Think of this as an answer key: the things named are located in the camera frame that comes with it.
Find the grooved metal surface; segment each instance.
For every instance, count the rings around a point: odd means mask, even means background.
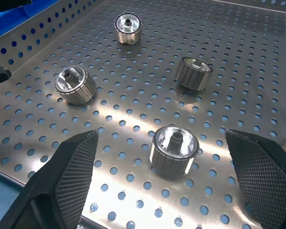
[[[114,30],[126,11],[143,22],[132,46]],[[0,39],[5,45],[10,39]],[[184,56],[213,68],[205,91],[174,80]],[[61,69],[75,64],[98,88],[85,106],[67,105],[54,89]],[[154,132],[169,124],[189,128],[202,149],[174,181],[149,162]],[[228,128],[286,138],[286,14],[208,0],[108,0],[0,85],[0,174],[23,185],[63,140],[98,129],[87,221],[112,229],[259,229],[236,180]]]

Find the perforated metal tray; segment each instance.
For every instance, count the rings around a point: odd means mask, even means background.
[[[143,21],[132,46],[114,31],[124,11]],[[204,92],[174,81],[184,56],[213,67]],[[85,106],[67,105],[54,90],[58,73],[75,64],[98,86]],[[286,137],[286,13],[210,0],[61,1],[0,38],[0,66],[13,71],[0,84],[1,175],[24,185],[59,143],[98,129],[88,222],[260,228],[246,210],[225,129]],[[169,124],[189,128],[202,149],[175,181],[158,177],[148,160],[154,132]]]

